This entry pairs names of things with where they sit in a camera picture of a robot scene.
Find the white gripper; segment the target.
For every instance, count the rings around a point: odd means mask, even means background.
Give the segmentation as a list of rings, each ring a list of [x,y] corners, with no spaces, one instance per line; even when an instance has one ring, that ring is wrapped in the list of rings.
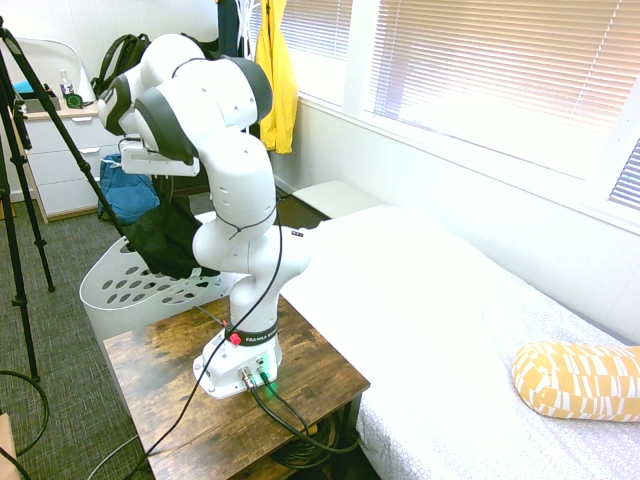
[[[137,138],[122,140],[119,151],[121,167],[127,174],[196,177],[200,172],[198,159],[195,159],[191,165],[180,160],[169,159],[148,150]]]

